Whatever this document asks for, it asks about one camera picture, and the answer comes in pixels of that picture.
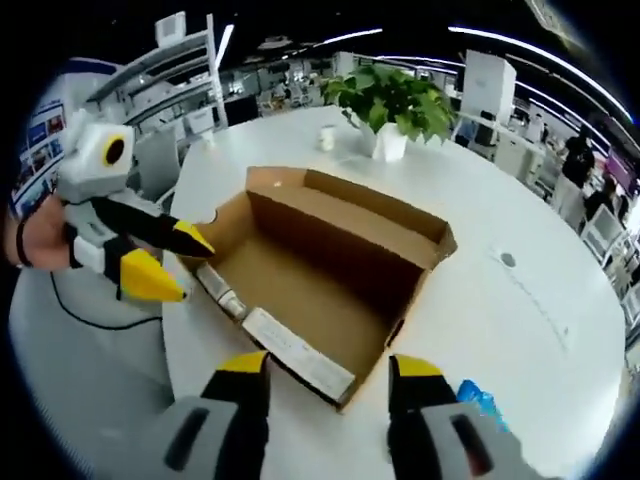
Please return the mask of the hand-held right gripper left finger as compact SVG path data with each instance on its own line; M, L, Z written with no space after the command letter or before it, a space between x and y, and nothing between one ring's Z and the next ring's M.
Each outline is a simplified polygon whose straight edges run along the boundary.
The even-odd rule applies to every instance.
M265 350L235 356L125 448L116 479L258 479L269 440Z

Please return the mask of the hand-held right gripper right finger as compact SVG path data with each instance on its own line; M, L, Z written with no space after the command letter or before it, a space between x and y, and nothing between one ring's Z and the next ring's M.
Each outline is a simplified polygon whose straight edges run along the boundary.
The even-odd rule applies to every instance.
M457 400L434 364L389 357L387 445L397 479L540 479L520 441Z

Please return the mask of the person's left hand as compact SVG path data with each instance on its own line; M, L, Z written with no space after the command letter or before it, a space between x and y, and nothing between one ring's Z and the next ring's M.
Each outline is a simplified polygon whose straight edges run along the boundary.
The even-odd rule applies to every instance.
M16 249L20 263L47 271L70 268L71 246L66 226L61 200L56 195L48 196L18 224Z

